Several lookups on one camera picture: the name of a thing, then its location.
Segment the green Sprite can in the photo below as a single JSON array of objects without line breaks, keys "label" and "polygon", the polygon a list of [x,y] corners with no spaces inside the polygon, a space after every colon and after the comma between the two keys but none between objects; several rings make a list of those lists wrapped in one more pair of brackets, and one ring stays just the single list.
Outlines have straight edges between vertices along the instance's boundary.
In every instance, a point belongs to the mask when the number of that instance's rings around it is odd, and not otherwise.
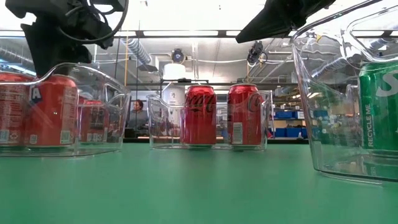
[{"label": "green Sprite can", "polygon": [[363,147],[398,152],[398,62],[364,65],[359,93]]}]

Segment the black hanging device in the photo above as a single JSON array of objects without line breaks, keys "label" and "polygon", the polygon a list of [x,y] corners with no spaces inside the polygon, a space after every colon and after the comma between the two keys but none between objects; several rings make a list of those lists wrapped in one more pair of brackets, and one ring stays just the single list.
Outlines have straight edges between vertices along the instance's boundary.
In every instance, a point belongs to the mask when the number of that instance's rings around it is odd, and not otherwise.
[{"label": "black hanging device", "polygon": [[264,51],[264,46],[261,41],[255,41],[248,52],[247,61],[250,65],[255,65],[260,62],[260,57],[267,54]]}]

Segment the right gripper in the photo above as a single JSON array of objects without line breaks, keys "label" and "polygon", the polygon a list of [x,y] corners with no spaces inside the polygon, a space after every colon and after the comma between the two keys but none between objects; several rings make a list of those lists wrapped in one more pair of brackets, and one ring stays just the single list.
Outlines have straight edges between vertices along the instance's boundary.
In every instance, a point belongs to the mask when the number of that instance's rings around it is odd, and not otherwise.
[{"label": "right gripper", "polygon": [[266,0],[264,8],[249,21],[235,39],[237,43],[244,43],[289,33],[292,27],[304,26],[308,17],[328,8],[335,1],[296,0],[294,6],[294,0]]}]

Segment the person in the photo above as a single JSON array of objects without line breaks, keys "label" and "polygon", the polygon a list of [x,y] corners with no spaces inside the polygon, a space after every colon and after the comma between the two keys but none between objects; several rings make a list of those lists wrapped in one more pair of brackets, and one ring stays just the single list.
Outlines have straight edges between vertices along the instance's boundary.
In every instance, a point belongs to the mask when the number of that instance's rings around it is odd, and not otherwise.
[{"label": "person", "polygon": [[147,123],[148,115],[144,110],[144,103],[141,100],[134,101],[133,110],[130,112],[127,122],[128,128],[132,129],[137,136],[144,136],[148,133]]}]

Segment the green table mat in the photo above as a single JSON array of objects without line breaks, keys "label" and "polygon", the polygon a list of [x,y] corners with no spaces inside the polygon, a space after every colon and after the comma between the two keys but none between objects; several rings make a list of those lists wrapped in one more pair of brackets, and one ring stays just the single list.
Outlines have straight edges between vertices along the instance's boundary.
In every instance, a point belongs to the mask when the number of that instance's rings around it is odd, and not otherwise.
[{"label": "green table mat", "polygon": [[332,179],[307,145],[0,158],[0,224],[398,224],[398,183]]}]

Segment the white cylindrical tank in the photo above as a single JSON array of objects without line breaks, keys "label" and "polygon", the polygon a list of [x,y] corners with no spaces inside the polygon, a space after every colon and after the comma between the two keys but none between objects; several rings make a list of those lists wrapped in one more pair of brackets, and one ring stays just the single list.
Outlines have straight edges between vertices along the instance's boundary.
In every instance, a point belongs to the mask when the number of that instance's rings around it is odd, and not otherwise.
[{"label": "white cylindrical tank", "polygon": [[169,82],[162,90],[162,99],[169,105],[183,105],[185,87],[177,85],[178,79],[185,78],[185,66],[179,63],[169,63],[164,66],[163,80]]}]

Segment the yellow pipe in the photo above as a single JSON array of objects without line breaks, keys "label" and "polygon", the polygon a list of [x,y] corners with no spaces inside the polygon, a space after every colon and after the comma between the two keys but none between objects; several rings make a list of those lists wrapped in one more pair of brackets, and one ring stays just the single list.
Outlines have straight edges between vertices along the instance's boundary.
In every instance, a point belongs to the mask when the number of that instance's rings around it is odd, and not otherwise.
[{"label": "yellow pipe", "polygon": [[125,46],[125,60],[124,60],[124,86],[127,86],[127,72],[128,72],[128,47],[127,47],[127,39],[124,40],[124,46]]}]

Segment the red Coca-Cola can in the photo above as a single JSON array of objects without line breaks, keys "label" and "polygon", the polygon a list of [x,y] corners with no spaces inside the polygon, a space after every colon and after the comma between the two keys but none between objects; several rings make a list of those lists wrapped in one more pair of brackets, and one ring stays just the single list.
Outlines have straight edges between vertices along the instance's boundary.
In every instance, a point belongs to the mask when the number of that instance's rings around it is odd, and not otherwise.
[{"label": "red Coca-Cola can", "polygon": [[263,102],[256,85],[240,83],[231,86],[227,97],[227,120],[229,143],[232,146],[261,144]]},{"label": "red Coca-Cola can", "polygon": [[212,86],[188,87],[183,107],[182,142],[189,148],[216,144],[216,95]]}]

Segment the blue storage bin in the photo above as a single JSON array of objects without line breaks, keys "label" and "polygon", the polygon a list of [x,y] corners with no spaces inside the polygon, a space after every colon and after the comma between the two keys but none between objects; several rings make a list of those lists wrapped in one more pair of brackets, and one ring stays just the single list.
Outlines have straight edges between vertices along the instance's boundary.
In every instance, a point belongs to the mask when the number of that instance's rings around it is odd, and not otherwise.
[{"label": "blue storage bin", "polygon": [[275,119],[295,119],[296,117],[295,111],[276,111],[274,115]]},{"label": "blue storage bin", "polygon": [[308,138],[306,128],[276,128],[275,137],[277,138]]}]

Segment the clear plastic bin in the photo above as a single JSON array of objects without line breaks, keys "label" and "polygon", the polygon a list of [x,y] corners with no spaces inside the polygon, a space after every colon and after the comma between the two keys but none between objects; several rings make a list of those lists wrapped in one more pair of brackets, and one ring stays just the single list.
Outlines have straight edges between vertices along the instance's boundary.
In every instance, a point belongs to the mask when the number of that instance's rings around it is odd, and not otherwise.
[{"label": "clear plastic bin", "polygon": [[315,170],[332,177],[398,182],[398,152],[363,147],[359,75],[367,63],[398,62],[398,0],[364,0],[300,28],[291,38]]},{"label": "clear plastic bin", "polygon": [[229,150],[263,151],[269,138],[268,124],[270,113],[270,94],[259,91],[264,99],[261,110],[262,142],[257,146],[232,146],[229,143],[227,103],[216,102],[216,144],[211,147],[189,148],[182,142],[183,107],[168,105],[163,99],[150,95],[148,99],[149,137],[153,149],[188,149],[193,151]]},{"label": "clear plastic bin", "polygon": [[78,157],[120,150],[129,111],[130,91],[101,70],[73,63],[61,63],[51,68],[46,75],[31,75],[33,81],[17,85],[29,85],[30,89],[51,75],[71,77],[78,88],[73,144],[68,147],[27,147],[23,135],[21,146],[0,147],[0,157]]}]

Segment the silver ventilation duct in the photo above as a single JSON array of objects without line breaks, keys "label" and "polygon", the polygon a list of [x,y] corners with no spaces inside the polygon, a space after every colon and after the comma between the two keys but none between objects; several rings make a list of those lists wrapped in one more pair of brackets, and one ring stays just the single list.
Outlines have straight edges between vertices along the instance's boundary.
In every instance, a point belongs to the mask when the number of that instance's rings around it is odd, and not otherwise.
[{"label": "silver ventilation duct", "polygon": [[151,63],[150,55],[146,52],[138,39],[122,38],[120,42],[127,47],[128,51],[132,53],[141,64]]}]

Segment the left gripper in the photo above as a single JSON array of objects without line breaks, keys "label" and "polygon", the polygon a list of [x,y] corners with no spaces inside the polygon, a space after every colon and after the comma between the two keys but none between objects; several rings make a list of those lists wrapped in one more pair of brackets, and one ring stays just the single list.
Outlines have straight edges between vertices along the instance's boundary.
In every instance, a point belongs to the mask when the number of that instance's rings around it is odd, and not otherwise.
[{"label": "left gripper", "polygon": [[124,0],[5,0],[5,6],[20,19],[36,16],[21,29],[38,77],[60,63],[91,63],[82,44],[107,49],[124,23]]}]

